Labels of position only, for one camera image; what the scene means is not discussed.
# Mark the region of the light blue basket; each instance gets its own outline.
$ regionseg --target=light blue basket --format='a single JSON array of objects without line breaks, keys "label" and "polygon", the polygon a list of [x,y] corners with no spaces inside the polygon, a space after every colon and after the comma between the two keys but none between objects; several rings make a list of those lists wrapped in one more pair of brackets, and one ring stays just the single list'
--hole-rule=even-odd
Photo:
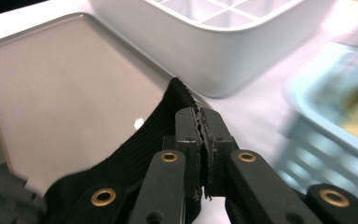
[{"label": "light blue basket", "polygon": [[303,193],[310,185],[330,183],[358,197],[358,138],[339,126],[344,118],[341,103],[358,86],[358,67],[346,69],[350,76],[337,74],[354,51],[329,44],[287,94],[297,115],[274,168]]}]

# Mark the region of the black mechanical part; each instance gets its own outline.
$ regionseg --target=black mechanical part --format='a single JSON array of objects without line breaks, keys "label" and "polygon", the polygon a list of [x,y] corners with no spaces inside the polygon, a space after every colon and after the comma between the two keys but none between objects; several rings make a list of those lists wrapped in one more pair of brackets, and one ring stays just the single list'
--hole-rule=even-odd
[{"label": "black mechanical part", "polygon": [[200,149],[202,139],[197,129],[197,111],[195,108],[188,107],[176,112],[175,115],[175,145],[171,149],[181,151],[186,156],[186,177],[185,188],[186,197],[197,201],[202,194],[200,183]]},{"label": "black mechanical part", "polygon": [[185,223],[185,155],[162,150],[150,163],[129,224]]},{"label": "black mechanical part", "polygon": [[225,160],[231,151],[239,148],[219,113],[209,108],[202,108],[199,120],[205,148],[209,155],[205,197],[226,196],[228,176]]},{"label": "black mechanical part", "polygon": [[344,189],[314,185],[308,189],[305,203],[324,223],[358,223],[358,199]]},{"label": "black mechanical part", "polygon": [[231,152],[227,170],[254,223],[322,223],[255,152]]},{"label": "black mechanical part", "polygon": [[38,224],[47,212],[46,203],[25,189],[26,181],[0,169],[0,224]]}]

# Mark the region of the table surface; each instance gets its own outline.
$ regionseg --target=table surface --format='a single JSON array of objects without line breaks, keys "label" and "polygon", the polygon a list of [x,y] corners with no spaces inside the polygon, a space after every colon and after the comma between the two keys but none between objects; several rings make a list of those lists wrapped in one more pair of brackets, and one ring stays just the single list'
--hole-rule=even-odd
[{"label": "table surface", "polygon": [[[87,12],[98,19],[86,0],[50,0],[0,14],[0,38],[74,12]],[[221,114],[240,148],[254,150],[273,164],[279,159],[286,141],[285,131],[290,128],[296,113],[284,97],[290,80],[326,43],[350,32],[356,24],[358,2],[338,0],[315,37],[282,58],[259,78],[225,98],[201,98]],[[34,182],[34,188],[40,192],[46,190],[38,189],[37,186]],[[224,199],[203,201],[202,206],[202,212],[195,223],[229,223]]]}]

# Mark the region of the white plastic tray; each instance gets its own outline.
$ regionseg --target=white plastic tray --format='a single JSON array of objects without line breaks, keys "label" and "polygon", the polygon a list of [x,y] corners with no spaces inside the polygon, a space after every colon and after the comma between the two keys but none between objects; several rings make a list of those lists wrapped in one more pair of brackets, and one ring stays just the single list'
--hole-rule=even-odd
[{"label": "white plastic tray", "polygon": [[104,23],[172,76],[220,97],[312,35],[334,0],[90,3]]}]

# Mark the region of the black cloth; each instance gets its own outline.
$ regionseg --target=black cloth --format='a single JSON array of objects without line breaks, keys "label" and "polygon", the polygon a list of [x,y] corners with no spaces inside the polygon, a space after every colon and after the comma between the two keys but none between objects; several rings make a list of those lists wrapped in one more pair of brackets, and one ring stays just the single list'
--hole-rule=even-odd
[{"label": "black cloth", "polygon": [[[48,189],[47,223],[126,223],[149,163],[162,150],[163,136],[175,135],[175,113],[190,106],[196,106],[193,97],[178,78],[173,78],[145,124],[118,150],[89,170],[68,175]],[[92,194],[104,188],[115,190],[114,202],[92,205]],[[186,199],[186,207],[186,223],[191,223],[200,212],[200,201]]]}]

